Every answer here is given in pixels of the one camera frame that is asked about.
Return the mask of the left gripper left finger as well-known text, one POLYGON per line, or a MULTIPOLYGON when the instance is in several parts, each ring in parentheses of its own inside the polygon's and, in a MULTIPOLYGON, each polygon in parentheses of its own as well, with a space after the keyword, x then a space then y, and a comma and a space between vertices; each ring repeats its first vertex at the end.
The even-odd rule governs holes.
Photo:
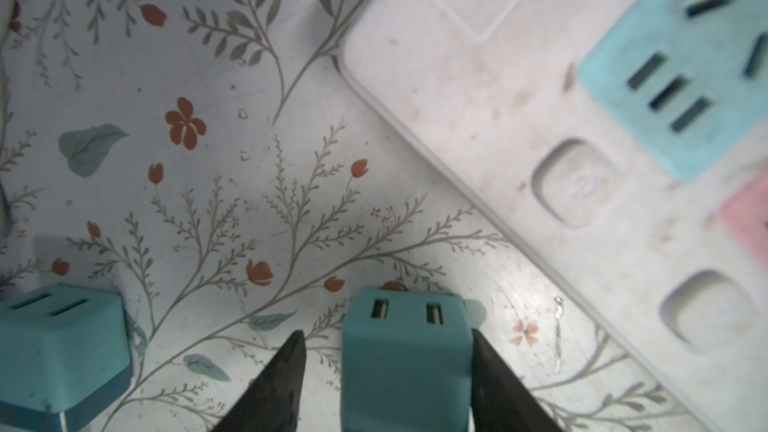
POLYGON ((305 368, 305 336, 296 330, 212 431, 296 431, 305 368))

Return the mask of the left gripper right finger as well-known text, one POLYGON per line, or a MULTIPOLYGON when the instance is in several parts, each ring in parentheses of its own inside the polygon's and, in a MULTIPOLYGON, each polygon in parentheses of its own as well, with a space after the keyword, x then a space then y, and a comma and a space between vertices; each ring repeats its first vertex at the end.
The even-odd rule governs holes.
POLYGON ((471 411, 477 432, 561 432, 478 330, 472 330, 471 411))

